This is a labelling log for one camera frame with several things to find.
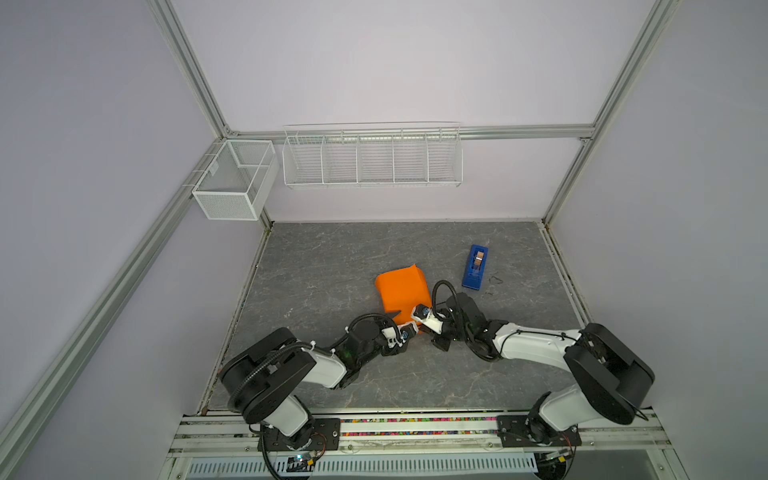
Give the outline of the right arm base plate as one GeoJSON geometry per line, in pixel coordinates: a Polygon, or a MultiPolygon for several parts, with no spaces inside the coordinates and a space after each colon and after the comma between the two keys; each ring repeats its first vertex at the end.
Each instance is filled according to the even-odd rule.
{"type": "Polygon", "coordinates": [[[505,448],[579,447],[582,439],[578,428],[556,431],[542,420],[528,415],[507,414],[496,417],[497,435],[505,448]]]}

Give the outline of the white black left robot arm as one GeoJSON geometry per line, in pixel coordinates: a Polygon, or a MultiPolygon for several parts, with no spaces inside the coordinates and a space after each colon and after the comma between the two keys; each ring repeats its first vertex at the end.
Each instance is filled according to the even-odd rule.
{"type": "Polygon", "coordinates": [[[411,324],[398,325],[379,313],[355,318],[326,347],[278,328],[221,367],[218,379],[228,394],[227,409],[249,425],[265,425],[288,438],[309,435],[314,418],[295,394],[300,385],[343,389],[377,358],[405,352],[415,335],[411,324]]]}

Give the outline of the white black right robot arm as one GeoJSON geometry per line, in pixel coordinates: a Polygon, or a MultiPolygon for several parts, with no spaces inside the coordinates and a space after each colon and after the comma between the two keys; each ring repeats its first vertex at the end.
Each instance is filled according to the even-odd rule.
{"type": "Polygon", "coordinates": [[[523,360],[573,377],[571,386],[542,394],[529,409],[524,431],[534,443],[549,443],[583,422],[600,418],[618,425],[647,418],[642,404],[655,374],[604,325],[550,330],[489,320],[471,297],[456,292],[445,280],[435,285],[442,286],[450,291],[445,301],[434,300],[430,307],[419,305],[412,311],[412,318],[432,334],[437,348],[447,351],[452,342],[462,341],[486,362],[523,360]]]}

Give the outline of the orange wrapping paper sheet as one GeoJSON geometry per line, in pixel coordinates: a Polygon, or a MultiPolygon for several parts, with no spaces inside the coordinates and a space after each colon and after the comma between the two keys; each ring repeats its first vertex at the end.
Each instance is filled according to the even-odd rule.
{"type": "Polygon", "coordinates": [[[415,307],[432,306],[426,277],[416,265],[378,275],[375,287],[384,313],[391,316],[398,326],[413,323],[418,328],[420,321],[412,318],[415,307]]]}

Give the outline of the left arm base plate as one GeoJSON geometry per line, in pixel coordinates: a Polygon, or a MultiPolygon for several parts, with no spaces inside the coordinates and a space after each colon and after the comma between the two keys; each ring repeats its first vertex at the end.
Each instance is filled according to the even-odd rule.
{"type": "Polygon", "coordinates": [[[336,451],[341,439],[341,419],[312,418],[292,436],[282,434],[278,429],[263,427],[259,446],[272,451],[336,451]]]}

